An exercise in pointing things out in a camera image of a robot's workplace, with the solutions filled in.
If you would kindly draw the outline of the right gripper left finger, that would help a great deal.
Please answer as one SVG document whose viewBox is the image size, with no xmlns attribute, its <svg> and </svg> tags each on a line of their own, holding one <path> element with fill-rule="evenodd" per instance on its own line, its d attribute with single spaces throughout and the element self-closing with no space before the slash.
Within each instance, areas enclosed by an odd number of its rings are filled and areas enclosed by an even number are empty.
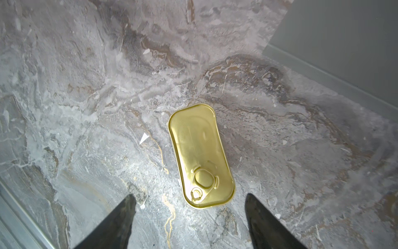
<svg viewBox="0 0 398 249">
<path fill-rule="evenodd" d="M 127 195 L 77 246 L 77 249 L 126 249 L 132 233 L 136 199 Z"/>
</svg>

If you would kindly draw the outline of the yellow can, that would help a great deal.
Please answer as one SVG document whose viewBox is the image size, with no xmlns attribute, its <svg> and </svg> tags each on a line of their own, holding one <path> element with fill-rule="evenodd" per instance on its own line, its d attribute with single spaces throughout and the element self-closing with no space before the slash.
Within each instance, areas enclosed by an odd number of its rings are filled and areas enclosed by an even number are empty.
<svg viewBox="0 0 398 249">
<path fill-rule="evenodd" d="M 206 209 L 231 201 L 236 186 L 214 109 L 200 103 L 176 111 L 168 130 L 187 204 Z"/>
</svg>

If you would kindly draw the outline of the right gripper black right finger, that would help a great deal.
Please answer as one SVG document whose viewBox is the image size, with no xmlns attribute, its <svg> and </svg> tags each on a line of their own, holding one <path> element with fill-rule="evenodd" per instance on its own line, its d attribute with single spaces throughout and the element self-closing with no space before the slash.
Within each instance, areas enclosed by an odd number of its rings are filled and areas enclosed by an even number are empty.
<svg viewBox="0 0 398 249">
<path fill-rule="evenodd" d="M 245 213 L 254 249 L 304 249 L 302 244 L 253 194 L 245 200 Z"/>
</svg>

